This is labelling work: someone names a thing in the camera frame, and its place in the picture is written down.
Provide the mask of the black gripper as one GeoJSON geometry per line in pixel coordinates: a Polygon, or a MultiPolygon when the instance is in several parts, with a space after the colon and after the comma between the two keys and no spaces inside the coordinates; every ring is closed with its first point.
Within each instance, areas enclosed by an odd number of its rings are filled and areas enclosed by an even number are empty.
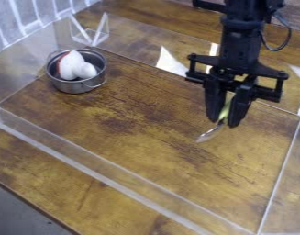
{"type": "Polygon", "coordinates": [[[228,115],[228,126],[231,128],[239,126],[256,98],[279,102],[283,82],[290,77],[286,72],[276,71],[259,62],[248,70],[219,68],[217,56],[195,53],[188,55],[188,60],[187,80],[203,85],[205,115],[212,122],[217,121],[219,113],[224,107],[227,91],[235,93],[228,115]],[[275,79],[276,86],[270,88],[259,85],[259,77],[275,79]]]}

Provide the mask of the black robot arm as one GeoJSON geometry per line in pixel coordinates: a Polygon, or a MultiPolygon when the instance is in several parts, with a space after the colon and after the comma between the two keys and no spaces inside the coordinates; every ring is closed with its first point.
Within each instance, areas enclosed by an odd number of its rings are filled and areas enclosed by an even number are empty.
{"type": "Polygon", "coordinates": [[[233,128],[254,100],[276,102],[282,97],[288,74],[264,66],[259,54],[266,46],[264,25],[272,18],[282,18],[278,10],[284,7],[284,0],[224,0],[223,4],[192,0],[192,5],[223,14],[223,30],[217,56],[188,55],[187,79],[203,85],[205,115],[211,121],[219,120],[225,95],[235,93],[228,113],[228,126],[233,128]]]}

